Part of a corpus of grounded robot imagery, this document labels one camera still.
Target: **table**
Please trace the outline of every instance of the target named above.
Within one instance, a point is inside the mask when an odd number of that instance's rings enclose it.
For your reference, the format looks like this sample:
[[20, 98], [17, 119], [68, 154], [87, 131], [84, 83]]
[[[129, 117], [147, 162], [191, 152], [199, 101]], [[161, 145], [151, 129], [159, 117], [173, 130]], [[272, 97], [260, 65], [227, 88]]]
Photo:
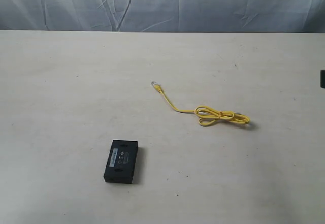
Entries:
[[[324, 34], [0, 32], [1, 223], [324, 223]], [[248, 115], [201, 127], [200, 104]], [[139, 142], [134, 184], [103, 180]]]

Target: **cable connector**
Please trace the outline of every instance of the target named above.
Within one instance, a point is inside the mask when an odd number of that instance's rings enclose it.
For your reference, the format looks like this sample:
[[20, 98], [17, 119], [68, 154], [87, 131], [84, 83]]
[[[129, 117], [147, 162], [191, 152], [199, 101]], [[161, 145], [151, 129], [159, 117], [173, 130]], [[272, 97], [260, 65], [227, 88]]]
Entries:
[[161, 85], [158, 84], [158, 83], [155, 82], [155, 81], [152, 81], [152, 82], [151, 82], [151, 85], [152, 85], [152, 86], [154, 87], [154, 89], [157, 90], [159, 93], [160, 93], [160, 91], [163, 90], [162, 87], [161, 87]]

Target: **cable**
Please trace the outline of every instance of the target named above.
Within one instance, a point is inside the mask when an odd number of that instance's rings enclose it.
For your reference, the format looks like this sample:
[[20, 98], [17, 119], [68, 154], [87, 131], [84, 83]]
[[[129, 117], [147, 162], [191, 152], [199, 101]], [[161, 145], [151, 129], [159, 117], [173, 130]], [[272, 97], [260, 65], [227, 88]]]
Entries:
[[249, 124], [249, 117], [241, 114], [236, 114], [232, 111], [217, 111], [208, 106], [198, 106], [195, 110], [179, 110], [173, 103], [167, 98], [160, 84], [151, 82], [151, 85], [157, 90], [167, 103], [173, 108], [174, 111], [180, 113], [195, 114], [199, 118], [199, 125], [201, 126], [212, 126], [218, 121], [224, 120], [234, 124], [246, 125]]

